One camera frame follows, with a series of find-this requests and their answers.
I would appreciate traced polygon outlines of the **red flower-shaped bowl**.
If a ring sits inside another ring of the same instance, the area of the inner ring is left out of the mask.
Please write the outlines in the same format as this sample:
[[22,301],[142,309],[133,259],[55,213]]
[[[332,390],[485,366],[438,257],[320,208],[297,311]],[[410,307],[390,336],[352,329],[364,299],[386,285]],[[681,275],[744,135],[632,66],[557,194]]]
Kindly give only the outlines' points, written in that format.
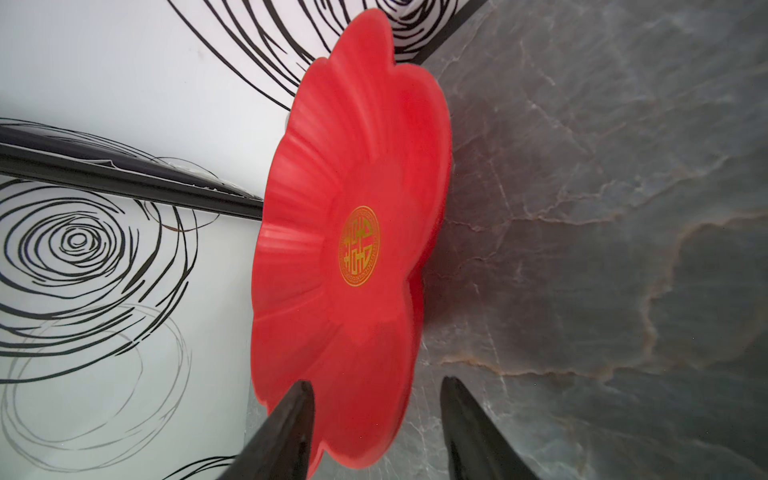
[[451,161],[436,79],[396,62],[383,12],[360,13],[301,81],[253,262],[253,388],[274,410],[310,382],[311,470],[376,463],[402,424]]

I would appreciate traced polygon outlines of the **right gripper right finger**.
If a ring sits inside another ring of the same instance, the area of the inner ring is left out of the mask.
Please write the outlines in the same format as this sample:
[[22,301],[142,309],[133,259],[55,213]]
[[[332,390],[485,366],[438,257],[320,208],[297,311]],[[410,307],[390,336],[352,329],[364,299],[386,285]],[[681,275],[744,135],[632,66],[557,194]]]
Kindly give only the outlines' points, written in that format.
[[538,479],[457,377],[443,378],[440,407],[450,479]]

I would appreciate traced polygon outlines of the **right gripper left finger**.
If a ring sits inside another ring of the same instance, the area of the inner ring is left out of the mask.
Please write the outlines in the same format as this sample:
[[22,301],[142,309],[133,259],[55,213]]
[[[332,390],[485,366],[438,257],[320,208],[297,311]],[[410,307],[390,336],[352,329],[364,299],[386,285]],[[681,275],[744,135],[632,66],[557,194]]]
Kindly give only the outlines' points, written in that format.
[[311,383],[297,381],[219,479],[306,479],[314,416]]

